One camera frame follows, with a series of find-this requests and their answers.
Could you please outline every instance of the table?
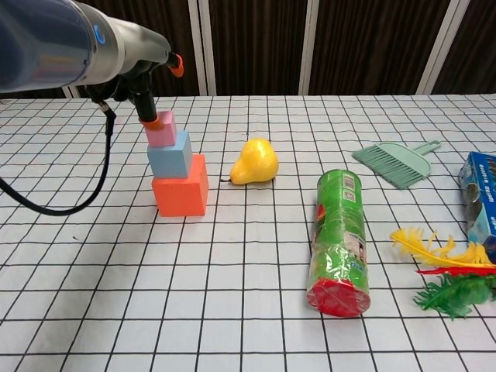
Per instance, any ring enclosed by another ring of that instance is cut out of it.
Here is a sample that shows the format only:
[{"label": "table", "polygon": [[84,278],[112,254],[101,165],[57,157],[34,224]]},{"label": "table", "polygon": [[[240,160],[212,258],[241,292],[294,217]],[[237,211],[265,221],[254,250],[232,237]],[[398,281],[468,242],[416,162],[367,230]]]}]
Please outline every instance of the table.
[{"label": "table", "polygon": [[[109,176],[89,208],[37,215],[0,195],[1,371],[494,370],[496,303],[467,319],[424,312],[418,265],[391,247],[398,227],[466,246],[457,173],[496,151],[496,95],[158,98],[204,153],[203,217],[157,215],[146,136],[128,103]],[[0,175],[37,203],[94,189],[105,117],[84,98],[2,101]],[[273,143],[273,183],[219,182],[247,137]],[[432,175],[398,191],[351,152],[377,141],[442,140]],[[316,182],[348,168],[363,183],[372,305],[333,319],[305,301]]]}]

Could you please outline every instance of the green can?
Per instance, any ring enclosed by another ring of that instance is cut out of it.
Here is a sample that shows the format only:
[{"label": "green can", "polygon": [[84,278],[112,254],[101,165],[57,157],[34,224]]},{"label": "green can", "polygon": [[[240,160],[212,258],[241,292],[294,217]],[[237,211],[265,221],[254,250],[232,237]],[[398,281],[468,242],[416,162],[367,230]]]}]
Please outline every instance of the green can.
[{"label": "green can", "polygon": [[328,315],[357,316],[370,307],[361,182],[331,170],[317,188],[308,303]]}]

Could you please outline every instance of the blue box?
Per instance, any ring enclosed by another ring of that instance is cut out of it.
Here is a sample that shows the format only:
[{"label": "blue box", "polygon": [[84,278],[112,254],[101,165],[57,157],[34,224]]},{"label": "blue box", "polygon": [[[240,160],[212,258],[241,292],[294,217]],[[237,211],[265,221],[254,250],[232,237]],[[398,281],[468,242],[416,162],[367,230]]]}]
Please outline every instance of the blue box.
[{"label": "blue box", "polygon": [[496,264],[496,157],[471,152],[458,179],[468,239],[483,244],[489,259]]},{"label": "blue box", "polygon": [[178,131],[173,146],[148,146],[147,154],[154,177],[188,178],[193,161],[188,131]]}]

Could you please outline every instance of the background wall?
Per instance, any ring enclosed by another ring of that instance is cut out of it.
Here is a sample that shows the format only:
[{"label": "background wall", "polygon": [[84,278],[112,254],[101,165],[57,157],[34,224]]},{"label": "background wall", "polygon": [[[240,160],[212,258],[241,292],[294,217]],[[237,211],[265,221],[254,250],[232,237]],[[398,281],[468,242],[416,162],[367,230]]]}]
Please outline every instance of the background wall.
[{"label": "background wall", "polygon": [[[412,95],[425,76],[433,88],[423,93],[496,92],[493,0],[80,1],[167,37],[184,76],[158,67],[159,96]],[[462,9],[460,26],[446,31],[458,25],[453,9]],[[446,59],[431,76],[440,43]],[[0,98],[64,96],[57,88]]]}]

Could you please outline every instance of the red feather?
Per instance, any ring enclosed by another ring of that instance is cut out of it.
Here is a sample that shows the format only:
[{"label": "red feather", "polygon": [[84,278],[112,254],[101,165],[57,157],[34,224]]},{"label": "red feather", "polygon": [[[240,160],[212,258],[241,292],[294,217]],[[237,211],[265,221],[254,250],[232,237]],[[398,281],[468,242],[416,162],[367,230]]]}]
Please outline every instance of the red feather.
[{"label": "red feather", "polygon": [[474,274],[474,275],[490,275],[496,274],[496,267],[440,267],[434,270],[417,270],[419,274],[430,275],[430,274],[444,274],[448,273],[453,276],[464,275],[464,274]]}]

